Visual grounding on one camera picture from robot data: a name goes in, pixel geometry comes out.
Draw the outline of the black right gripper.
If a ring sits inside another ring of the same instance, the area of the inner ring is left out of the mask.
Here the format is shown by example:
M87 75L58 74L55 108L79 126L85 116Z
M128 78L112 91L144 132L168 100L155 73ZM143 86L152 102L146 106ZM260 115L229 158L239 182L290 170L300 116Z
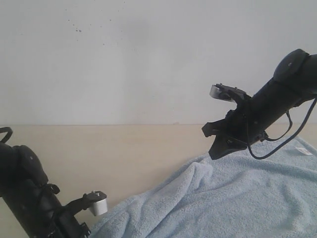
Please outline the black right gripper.
M207 122L202 127L204 136L216 136L209 150L212 159L245 150L247 145L266 139L268 97L235 96L234 101L237 108L225 119Z

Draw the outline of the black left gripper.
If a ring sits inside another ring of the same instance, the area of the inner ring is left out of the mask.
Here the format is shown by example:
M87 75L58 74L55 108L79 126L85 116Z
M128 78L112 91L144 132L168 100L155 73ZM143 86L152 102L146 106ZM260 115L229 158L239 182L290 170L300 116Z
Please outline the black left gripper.
M47 231L48 238L88 238L90 234L87 224L80 224L66 208L53 212Z

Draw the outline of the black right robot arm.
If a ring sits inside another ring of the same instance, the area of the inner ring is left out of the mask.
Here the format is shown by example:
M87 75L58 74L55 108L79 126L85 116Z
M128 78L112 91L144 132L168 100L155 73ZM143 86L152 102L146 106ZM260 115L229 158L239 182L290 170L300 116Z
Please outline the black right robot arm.
M277 66L273 77L254 95L249 96L237 87L214 84L210 96L214 99L235 102L224 119L207 122L202 131L205 137L215 136L209 150L211 159L217 160L231 153L251 149L258 141L270 141L266 129L290 109L306 101L313 101L298 130L286 141L265 156L266 159L296 137L308 121L317 104L317 57L302 49L289 53Z

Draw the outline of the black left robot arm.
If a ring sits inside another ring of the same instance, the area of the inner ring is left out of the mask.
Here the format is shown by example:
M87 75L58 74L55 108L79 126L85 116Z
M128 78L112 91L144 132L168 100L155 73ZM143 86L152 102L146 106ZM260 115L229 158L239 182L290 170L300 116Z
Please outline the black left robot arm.
M87 238L90 230L62 206L59 188L27 146L0 145L0 196L30 238Z

